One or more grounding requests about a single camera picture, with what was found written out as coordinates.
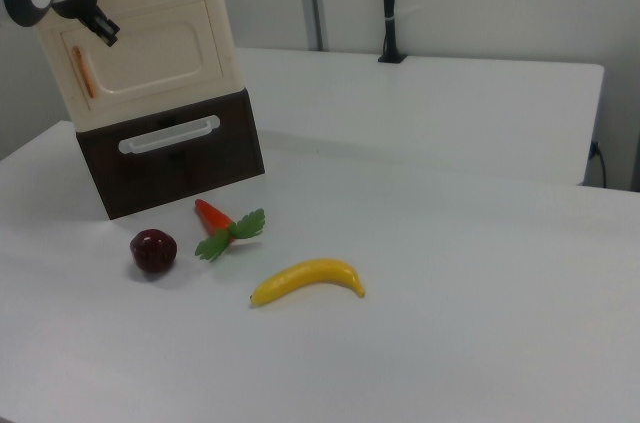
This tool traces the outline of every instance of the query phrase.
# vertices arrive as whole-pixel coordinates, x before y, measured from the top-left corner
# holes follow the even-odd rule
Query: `black cable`
[[[589,161],[591,161],[595,156],[600,158],[600,166],[602,167],[602,187],[607,187],[607,169],[604,166],[604,156],[602,155],[602,150],[600,149],[600,144],[597,141],[591,142],[591,148],[589,148]]]

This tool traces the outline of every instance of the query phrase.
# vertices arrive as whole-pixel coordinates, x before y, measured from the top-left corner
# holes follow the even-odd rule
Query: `white drawer handle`
[[[157,150],[166,146],[193,140],[201,136],[206,136],[215,128],[220,126],[220,119],[217,116],[208,116],[199,120],[189,121],[180,125],[152,131],[145,135],[134,136],[122,140],[118,149],[122,154],[140,154]]]

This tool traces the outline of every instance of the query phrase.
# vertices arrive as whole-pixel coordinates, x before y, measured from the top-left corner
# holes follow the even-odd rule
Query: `cabinet door handle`
[[[82,56],[82,52],[80,48],[74,46],[71,50],[73,53],[73,59],[76,62],[76,66],[78,70],[80,70],[80,76],[82,77],[82,81],[84,83],[85,88],[87,89],[87,93],[90,98],[95,98],[98,96],[98,91],[96,89],[96,84],[93,80],[93,76],[91,75],[91,71],[89,71],[89,66],[87,65],[84,57]]]
[[[215,115],[211,115],[199,120],[153,131],[146,135],[134,136],[133,138],[122,140],[118,145],[118,149],[120,153],[124,155],[129,153],[146,153],[166,146],[176,145],[183,141],[206,136],[219,126],[220,119]]]

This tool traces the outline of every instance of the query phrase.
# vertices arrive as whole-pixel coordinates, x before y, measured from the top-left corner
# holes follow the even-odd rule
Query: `yellow banana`
[[[265,280],[254,290],[251,303],[264,305],[302,286],[321,282],[346,286],[364,297],[364,287],[351,265],[333,258],[319,258],[293,265]]]

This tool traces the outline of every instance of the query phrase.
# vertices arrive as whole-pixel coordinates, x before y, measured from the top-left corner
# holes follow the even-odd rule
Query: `white table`
[[[241,48],[259,129],[356,158],[576,185],[597,65]]]
[[[2,417],[638,421],[640,196],[265,134],[265,175],[201,195],[267,215],[213,265],[193,256],[194,198],[108,221],[69,123],[0,163]],[[147,279],[128,244],[154,227],[179,253]],[[317,285],[250,308],[319,256],[367,296]]]

